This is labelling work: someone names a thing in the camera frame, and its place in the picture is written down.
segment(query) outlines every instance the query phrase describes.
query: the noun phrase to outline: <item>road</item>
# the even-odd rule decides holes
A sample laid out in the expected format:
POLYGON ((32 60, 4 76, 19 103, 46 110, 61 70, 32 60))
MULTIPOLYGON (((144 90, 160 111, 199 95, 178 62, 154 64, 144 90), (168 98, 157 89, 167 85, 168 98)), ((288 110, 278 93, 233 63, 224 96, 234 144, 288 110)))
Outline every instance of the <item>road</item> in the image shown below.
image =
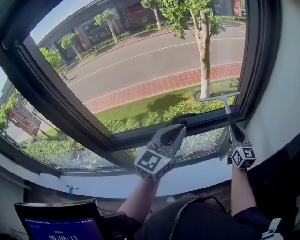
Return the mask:
MULTIPOLYGON (((245 28, 227 27, 210 42, 210 65, 242 62, 245 28)), ((69 88, 83 102, 162 76, 200 68, 195 38, 172 33, 151 37, 109 52, 67 75, 69 88)))

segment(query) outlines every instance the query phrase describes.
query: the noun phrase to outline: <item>blue screen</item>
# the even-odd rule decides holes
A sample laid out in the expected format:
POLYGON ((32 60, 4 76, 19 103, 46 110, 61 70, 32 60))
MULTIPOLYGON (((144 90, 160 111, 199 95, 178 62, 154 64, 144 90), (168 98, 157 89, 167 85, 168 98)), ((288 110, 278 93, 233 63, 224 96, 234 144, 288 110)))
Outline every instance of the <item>blue screen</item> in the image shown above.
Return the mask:
POLYGON ((36 220, 24 218, 35 240, 103 240, 93 218, 36 220))

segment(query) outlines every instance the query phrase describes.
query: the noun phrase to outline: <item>white lane line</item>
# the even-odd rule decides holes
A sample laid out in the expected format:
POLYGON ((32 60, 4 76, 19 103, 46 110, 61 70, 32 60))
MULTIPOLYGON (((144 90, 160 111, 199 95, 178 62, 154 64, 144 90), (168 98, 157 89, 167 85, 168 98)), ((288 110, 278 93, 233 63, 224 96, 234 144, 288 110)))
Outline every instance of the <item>white lane line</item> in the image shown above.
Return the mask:
MULTIPOLYGON (((245 40, 245 39, 244 39, 244 38, 221 38, 221 39, 212 39, 211 41, 222 41, 222 40, 245 40)), ((68 87, 72 86, 73 84, 75 84, 75 83, 81 81, 82 79, 87 78, 87 77, 89 77, 89 76, 91 76, 91 75, 93 75, 93 74, 95 74, 95 73, 97 73, 97 72, 100 72, 100 71, 102 71, 102 70, 104 70, 104 69, 106 69, 106 68, 110 68, 110 67, 112 67, 112 66, 114 66, 114 65, 117 65, 117 64, 119 64, 119 63, 125 62, 125 61, 127 61, 127 60, 130 60, 130 59, 133 59, 133 58, 136 58, 136 57, 140 57, 140 56, 143 56, 143 55, 146 55, 146 54, 149 54, 149 53, 153 53, 153 52, 156 52, 156 51, 161 51, 161 50, 163 50, 163 49, 167 49, 167 48, 171 48, 171 47, 177 47, 177 46, 182 46, 182 45, 187 45, 187 44, 191 44, 191 43, 196 43, 196 41, 190 42, 190 43, 182 43, 182 44, 178 44, 178 45, 173 45, 173 46, 163 47, 163 48, 160 48, 160 49, 152 50, 152 51, 150 51, 150 52, 144 52, 144 53, 141 53, 141 54, 139 54, 139 55, 136 55, 136 56, 133 56, 133 57, 124 59, 124 60, 119 61, 119 62, 115 62, 115 63, 113 63, 113 64, 111 64, 111 65, 109 65, 109 66, 106 66, 106 67, 104 67, 104 68, 102 68, 102 69, 99 69, 99 70, 93 72, 93 73, 90 73, 90 74, 84 76, 84 77, 81 78, 81 79, 78 79, 77 81, 75 81, 75 82, 71 83, 70 85, 68 85, 68 87)))
MULTIPOLYGON (((212 67, 217 67, 217 66, 222 66, 222 65, 227 65, 227 64, 238 64, 238 63, 242 64, 242 62, 231 62, 231 63, 226 63, 226 64, 217 64, 217 65, 213 65, 213 66, 211 66, 211 68, 212 68, 212 67)), ((190 72, 190 71, 195 71, 195 70, 199 70, 199 68, 195 68, 195 69, 191 69, 191 70, 187 70, 187 71, 183 71, 183 72, 178 72, 178 73, 174 73, 174 74, 165 75, 165 76, 162 76, 162 77, 159 77, 159 78, 154 78, 154 79, 146 80, 146 81, 144 81, 144 82, 139 82, 139 83, 130 85, 130 86, 128 86, 128 87, 121 88, 121 89, 118 89, 118 90, 115 90, 115 91, 112 91, 112 92, 103 94, 103 95, 101 95, 101 96, 99 96, 99 97, 95 97, 95 98, 93 98, 93 99, 91 99, 91 100, 88 100, 88 101, 84 102, 83 104, 89 103, 89 102, 91 102, 91 101, 93 101, 93 100, 95 100, 95 99, 98 99, 98 98, 102 98, 102 97, 104 97, 104 96, 106 96, 106 95, 109 95, 109 94, 112 94, 112 93, 115 93, 115 92, 118 92, 118 91, 125 90, 125 89, 127 89, 127 88, 131 88, 131 87, 134 87, 134 86, 141 85, 141 84, 143 84, 143 83, 152 82, 152 81, 155 81, 155 80, 157 80, 157 79, 164 78, 164 77, 169 77, 169 76, 172 76, 172 75, 179 75, 179 74, 182 74, 182 73, 186 73, 186 72, 190 72)))

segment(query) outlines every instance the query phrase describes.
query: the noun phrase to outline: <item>black cable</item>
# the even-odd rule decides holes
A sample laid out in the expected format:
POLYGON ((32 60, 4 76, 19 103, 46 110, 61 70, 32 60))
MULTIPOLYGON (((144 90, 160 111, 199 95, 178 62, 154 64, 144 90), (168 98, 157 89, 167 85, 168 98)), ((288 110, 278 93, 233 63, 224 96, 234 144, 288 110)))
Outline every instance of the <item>black cable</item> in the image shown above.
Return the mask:
POLYGON ((176 218, 175 218, 175 221, 174 221, 174 224, 173 224, 172 231, 171 231, 171 233, 170 233, 170 235, 169 235, 169 240, 172 240, 172 238, 173 238, 175 228, 176 228, 177 223, 178 223, 178 221, 179 221, 179 217, 180 217, 182 211, 185 209, 185 207, 187 207, 189 204, 191 204, 191 203, 193 203, 193 202, 197 202, 197 201, 202 201, 202 202, 204 202, 204 201, 206 201, 206 200, 208 200, 208 199, 210 199, 210 198, 215 199, 215 201, 216 201, 217 204, 220 206, 220 208, 223 210, 223 212, 224 212, 225 214, 227 214, 226 209, 224 208, 224 206, 222 205, 222 203, 220 203, 220 201, 219 201, 215 196, 210 196, 210 197, 206 197, 206 198, 198 197, 198 198, 196 198, 196 199, 193 199, 193 200, 187 202, 187 203, 186 203, 182 208, 180 208, 180 210, 178 211, 178 213, 177 213, 177 215, 176 215, 176 218))

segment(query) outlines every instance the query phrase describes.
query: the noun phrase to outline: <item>blue clip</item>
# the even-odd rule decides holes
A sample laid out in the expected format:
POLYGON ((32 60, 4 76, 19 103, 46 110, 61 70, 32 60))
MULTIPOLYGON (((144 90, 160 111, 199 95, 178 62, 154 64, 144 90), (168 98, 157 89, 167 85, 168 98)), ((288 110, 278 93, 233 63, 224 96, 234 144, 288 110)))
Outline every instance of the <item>blue clip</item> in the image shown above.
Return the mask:
POLYGON ((79 189, 79 187, 73 187, 73 186, 70 186, 70 185, 66 185, 66 187, 69 187, 69 196, 72 195, 72 189, 73 189, 73 188, 79 189))

